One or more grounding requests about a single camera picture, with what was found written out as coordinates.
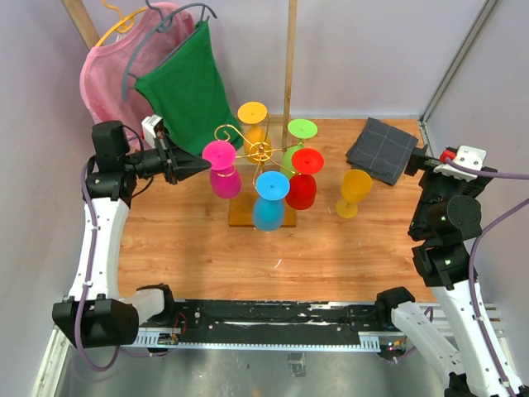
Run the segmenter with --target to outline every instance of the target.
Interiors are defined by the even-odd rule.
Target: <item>gray hanger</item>
[[[159,13],[159,15],[160,15],[160,19],[161,20],[164,19],[164,14],[162,13],[161,8],[151,5],[149,0],[145,0],[145,4],[151,10],[157,11]],[[173,25],[173,18],[169,19],[169,24],[167,26],[162,25],[158,29],[156,29],[156,31],[159,32],[159,33],[165,33],[171,27],[171,25]]]
[[[150,39],[150,37],[152,35],[154,35],[157,31],[159,31],[159,29],[164,26],[164,24],[169,21],[169,20],[173,20],[173,17],[178,14],[179,12],[187,9],[187,8],[190,8],[190,7],[202,7],[202,12],[200,14],[200,21],[198,22],[198,26],[197,28],[195,29],[195,31],[189,35],[182,43],[180,43],[179,45],[177,45],[171,52],[169,52],[165,58],[163,58],[155,67],[155,69],[158,69],[161,65],[163,65],[183,44],[185,44],[186,41],[188,41],[191,37],[193,37],[193,35],[195,33],[197,33],[197,31],[202,27],[202,24],[204,22],[207,22],[209,20],[209,16],[207,16],[206,20],[204,21],[204,12],[206,11],[206,8],[208,9],[208,11],[213,15],[214,18],[217,18],[217,14],[206,4],[204,4],[203,2],[193,2],[191,4],[188,4],[186,6],[183,6],[181,8],[179,8],[178,10],[174,10],[173,12],[171,12],[170,14],[168,14],[166,17],[163,17],[162,20],[156,25],[154,26],[150,31],[149,33],[147,33],[145,35],[145,37],[143,38],[143,40],[141,41],[141,43],[138,45],[138,47],[136,48],[136,50],[134,51],[134,53],[132,53],[132,56],[131,58],[129,59],[129,62],[126,64],[126,68],[125,68],[125,72],[123,73],[123,80],[122,80],[122,99],[124,102],[127,101],[127,91],[128,91],[128,87],[126,85],[126,82],[128,80],[128,76],[131,76],[133,77],[134,79],[138,79],[140,76],[136,76],[134,75],[133,73],[131,73],[131,67],[132,67],[132,64],[134,63],[134,60],[136,59],[136,57],[138,56],[138,54],[140,53],[140,50],[141,48],[143,47],[143,45]]]

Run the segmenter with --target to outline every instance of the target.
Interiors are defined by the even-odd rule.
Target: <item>yellow hanger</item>
[[[116,25],[114,25],[113,27],[111,27],[107,33],[105,33],[104,35],[102,35],[101,39],[99,39],[99,41],[96,43],[96,47],[99,47],[101,46],[102,43],[105,42],[105,40],[114,32],[114,31],[119,31],[119,28],[120,26],[123,26],[125,25],[125,23],[127,21],[134,21],[134,17],[136,15],[138,15],[140,12],[143,12],[146,10],[147,7],[142,7],[140,8],[139,10],[135,10],[131,15],[128,15],[127,17],[125,18],[122,18]]]
[[[107,0],[101,0],[103,6],[105,6],[106,8],[108,8],[109,10],[114,10],[117,12],[117,14],[119,15],[119,19],[120,21],[123,21],[125,19],[125,17],[123,16],[123,12],[122,10],[120,10],[119,7],[116,7],[116,6],[112,6],[110,4],[107,3]],[[120,26],[117,28],[117,31],[120,32],[120,33],[125,33],[126,31],[128,31],[129,29],[131,29],[132,27],[134,26],[134,18],[132,18],[131,20],[131,23],[129,23],[128,25],[123,25],[123,26]]]

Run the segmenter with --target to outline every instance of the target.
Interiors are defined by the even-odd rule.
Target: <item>lavender wall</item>
[[[504,172],[529,170],[529,2],[501,2],[428,122],[435,152],[470,145],[488,152],[487,165]],[[479,196],[482,226],[529,196],[527,182],[494,180]],[[529,305],[525,208],[481,243],[477,268],[484,298],[500,311],[518,374],[529,384]]]
[[[179,5],[188,0],[173,1]],[[117,14],[84,1],[100,34]],[[127,14],[142,0],[112,0]],[[288,0],[208,0],[212,40],[232,107],[283,112]],[[422,114],[484,0],[300,0],[292,114]]]
[[[91,119],[86,49],[60,2],[9,2],[0,35],[0,395],[25,396],[79,260]]]

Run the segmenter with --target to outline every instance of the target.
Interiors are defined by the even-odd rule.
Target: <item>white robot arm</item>
[[[409,175],[418,169],[425,171],[420,182],[423,192],[408,234],[415,241],[424,240],[413,248],[413,262],[445,313],[459,350],[427,321],[403,287],[378,295],[380,321],[409,337],[435,368],[446,387],[446,397],[527,396],[529,390],[508,364],[485,311],[476,317],[470,293],[473,283],[476,304],[483,306],[477,278],[469,280],[469,254],[463,242],[481,235],[481,207],[474,198],[492,178],[476,177],[424,153],[425,149],[416,149],[406,170]],[[486,152],[460,146],[457,151],[446,151],[441,158],[445,156],[466,169],[482,170]],[[484,170],[496,172],[486,167]],[[499,370],[479,322],[487,330]]]
[[[130,147],[121,122],[93,127],[96,155],[88,163],[83,190],[79,268],[68,295],[52,311],[55,324],[75,346],[76,332],[84,347],[120,346],[133,343],[139,326],[148,319],[160,325],[174,321],[174,300],[167,285],[141,287],[132,297],[120,299],[117,266],[122,232],[138,177],[163,174],[168,183],[177,184],[210,164],[172,144],[161,117],[148,117],[143,126],[154,148],[146,150],[141,143],[141,151],[132,155],[127,154]]]

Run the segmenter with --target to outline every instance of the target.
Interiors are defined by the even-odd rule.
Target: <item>gray cloth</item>
[[[364,170],[373,178],[393,186],[418,142],[413,135],[370,117],[355,144],[347,151],[347,162],[353,165],[353,169]]]

